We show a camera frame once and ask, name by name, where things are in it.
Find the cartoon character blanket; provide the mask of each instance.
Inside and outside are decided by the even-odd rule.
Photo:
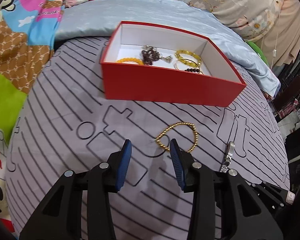
[[[7,145],[23,102],[53,53],[62,14],[62,0],[0,4],[0,218],[12,232],[4,181]]]

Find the open box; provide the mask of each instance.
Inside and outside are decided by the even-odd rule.
[[[116,63],[126,57],[141,59],[142,46],[157,48],[167,63],[158,60],[149,65]],[[201,56],[201,73],[177,63],[177,50]],[[182,54],[183,58],[194,60]],[[142,22],[122,21],[114,31],[102,59],[103,82],[107,99],[155,101],[227,107],[246,87],[242,77],[207,37],[189,31]]]

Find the silver bolt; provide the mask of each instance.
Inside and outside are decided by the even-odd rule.
[[[66,176],[66,177],[71,177],[72,175],[73,175],[73,171],[66,171],[65,173],[64,173],[64,175]]]
[[[109,163],[106,163],[106,162],[100,163],[100,164],[99,164],[99,167],[102,168],[102,169],[106,169],[106,168],[109,167]]]
[[[238,175],[238,172],[235,169],[231,169],[228,172],[229,172],[229,175],[231,175],[231,176],[237,176]]]
[[[195,169],[200,169],[202,167],[202,164],[199,162],[194,162],[192,163],[192,167],[194,167]]]

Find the light blue blanket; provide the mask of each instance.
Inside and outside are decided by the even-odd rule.
[[[94,0],[65,9],[56,41],[110,36],[120,21],[169,25],[209,37],[232,61],[243,66],[259,88],[274,96],[279,80],[239,35],[210,12],[176,0]]]

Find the green object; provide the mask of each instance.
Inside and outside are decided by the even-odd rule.
[[[267,58],[263,54],[262,50],[259,49],[259,47],[251,41],[246,41],[246,43],[255,51],[255,53],[257,53],[259,55],[259,57],[263,60],[263,62],[266,63],[267,66],[269,67],[269,63],[267,61]]]
[[[0,130],[3,131],[7,144],[26,97],[24,92],[16,89],[0,74]]]

